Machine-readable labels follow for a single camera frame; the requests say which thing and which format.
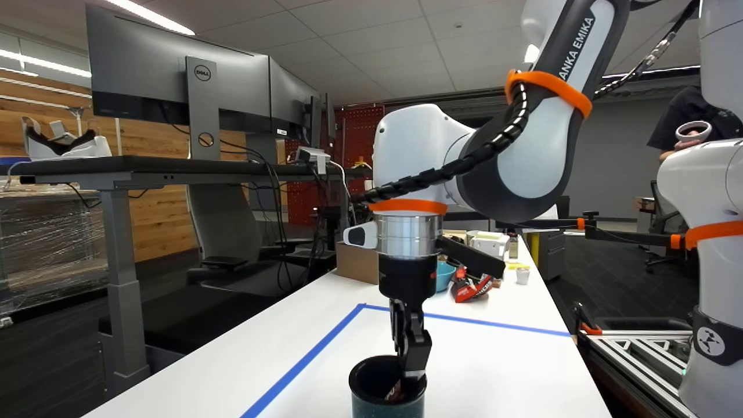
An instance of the ceiling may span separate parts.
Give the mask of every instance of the ceiling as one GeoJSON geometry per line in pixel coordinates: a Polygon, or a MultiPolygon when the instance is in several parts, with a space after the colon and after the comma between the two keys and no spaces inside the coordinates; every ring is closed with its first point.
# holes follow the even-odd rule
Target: ceiling
{"type": "MultiPolygon", "coordinates": [[[[85,2],[2,0],[0,25],[84,54],[85,2]]],[[[335,103],[501,86],[509,69],[524,68],[525,0],[137,2],[201,38],[273,56],[335,103]]],[[[687,2],[664,0],[632,13],[608,72],[633,67],[687,2]]],[[[685,24],[656,67],[699,62],[697,24],[685,24]]]]}

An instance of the teal bowl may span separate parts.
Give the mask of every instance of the teal bowl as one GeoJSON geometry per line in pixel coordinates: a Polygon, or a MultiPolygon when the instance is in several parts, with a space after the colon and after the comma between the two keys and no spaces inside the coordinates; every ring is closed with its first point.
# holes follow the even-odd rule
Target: teal bowl
{"type": "Polygon", "coordinates": [[[436,292],[443,292],[449,287],[449,281],[452,279],[454,272],[457,271],[455,266],[439,261],[436,266],[436,292]]]}

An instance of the blue tape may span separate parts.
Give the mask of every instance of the blue tape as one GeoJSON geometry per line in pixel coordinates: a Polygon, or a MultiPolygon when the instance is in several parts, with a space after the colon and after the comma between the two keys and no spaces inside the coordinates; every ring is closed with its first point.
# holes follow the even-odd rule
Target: blue tape
{"type": "MultiPolygon", "coordinates": [[[[364,308],[372,309],[375,311],[389,311],[389,308],[386,308],[384,306],[376,306],[376,305],[364,305],[364,308]]],[[[520,325],[502,324],[500,322],[481,321],[479,319],[460,318],[458,316],[439,315],[439,314],[432,314],[432,313],[424,312],[424,317],[445,319],[447,321],[464,322],[467,324],[485,325],[486,327],[498,327],[498,328],[506,328],[506,329],[516,329],[518,331],[537,332],[539,334],[558,335],[561,337],[570,336],[570,333],[565,332],[565,331],[553,331],[552,329],[522,327],[520,325]]]]}
{"type": "Polygon", "coordinates": [[[253,406],[250,407],[247,411],[245,411],[244,414],[242,414],[241,418],[255,418],[263,412],[263,410],[270,404],[281,392],[284,390],[287,385],[291,383],[294,378],[299,375],[302,370],[307,367],[308,364],[312,360],[317,357],[320,352],[325,349],[325,347],[330,344],[331,341],[333,341],[333,338],[336,337],[336,335],[340,334],[341,331],[343,331],[343,328],[345,328],[346,325],[348,325],[355,317],[356,315],[359,315],[359,312],[361,312],[362,309],[364,309],[364,304],[359,303],[356,305],[356,307],[349,312],[348,315],[345,316],[344,319],[341,320],[341,322],[338,323],[333,329],[331,329],[328,334],[320,340],[319,343],[315,345],[315,347],[312,347],[312,350],[310,350],[307,354],[305,354],[304,357],[302,357],[291,369],[289,369],[288,372],[284,376],[282,376],[279,381],[277,381],[269,390],[266,391],[266,393],[263,394],[263,396],[260,397],[256,401],[256,403],[253,404],[253,406]]]}

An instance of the person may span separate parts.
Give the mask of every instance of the person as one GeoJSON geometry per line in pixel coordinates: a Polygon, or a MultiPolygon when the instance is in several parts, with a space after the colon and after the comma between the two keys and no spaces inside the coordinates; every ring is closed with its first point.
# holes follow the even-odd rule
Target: person
{"type": "Polygon", "coordinates": [[[650,135],[648,146],[661,151],[661,162],[674,152],[694,147],[699,140],[680,142],[676,138],[676,129],[687,122],[704,120],[712,126],[712,132],[706,141],[740,138],[743,135],[743,123],[731,111],[714,107],[701,95],[699,84],[681,90],[668,105],[655,130],[650,135]]]}

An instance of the franka emika robot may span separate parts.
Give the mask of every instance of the franka emika robot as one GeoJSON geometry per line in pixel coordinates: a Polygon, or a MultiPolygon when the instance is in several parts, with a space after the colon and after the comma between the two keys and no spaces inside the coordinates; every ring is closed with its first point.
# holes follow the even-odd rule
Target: franka emika robot
{"type": "MultiPolygon", "coordinates": [[[[552,206],[568,183],[591,99],[610,87],[594,95],[630,9],[628,0],[528,0],[522,31],[541,53],[529,71],[509,74],[505,121],[475,130],[424,104],[379,122],[374,183],[381,185],[352,199],[369,204],[374,220],[345,230],[344,241],[379,254],[379,290],[390,299],[402,371],[398,387],[415,386],[425,376],[431,338],[422,306],[435,292],[435,241],[447,205],[503,222],[523,222],[552,206]]],[[[704,96],[743,115],[737,65],[743,0],[704,0],[699,27],[704,96]]],[[[687,246],[699,252],[700,305],[680,395],[702,418],[743,415],[743,303],[737,299],[743,295],[742,144],[700,144],[671,155],[658,172],[663,196],[690,227],[687,246]]]]}

